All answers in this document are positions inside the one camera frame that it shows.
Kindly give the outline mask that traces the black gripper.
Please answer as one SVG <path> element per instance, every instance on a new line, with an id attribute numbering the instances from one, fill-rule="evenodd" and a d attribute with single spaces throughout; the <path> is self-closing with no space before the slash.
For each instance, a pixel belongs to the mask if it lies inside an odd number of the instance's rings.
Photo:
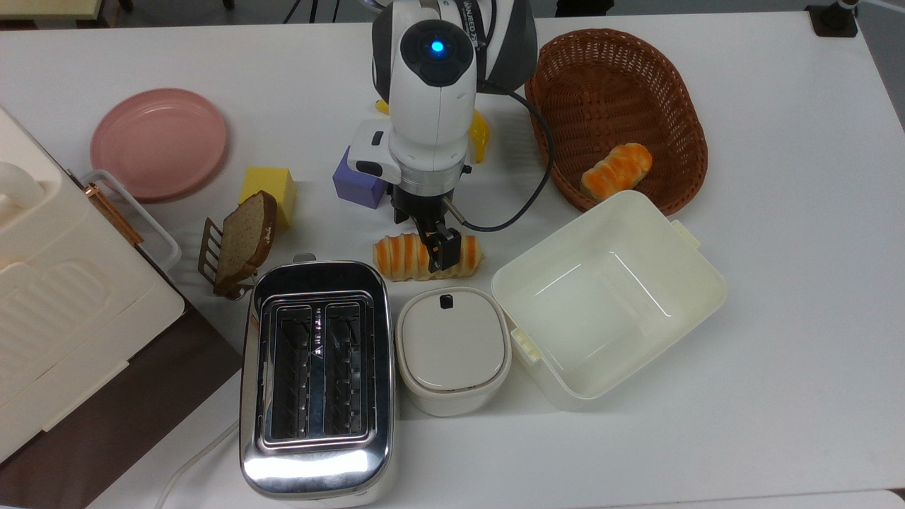
<path id="1" fill-rule="evenodd" d="M 391 186 L 393 220 L 403 223 L 413 219 L 421 242 L 428 246 L 430 273 L 445 271 L 461 261 L 462 236 L 454 228 L 446 228 L 443 199 L 452 199 L 455 190 L 436 196 L 418 196 L 399 186 Z"/>

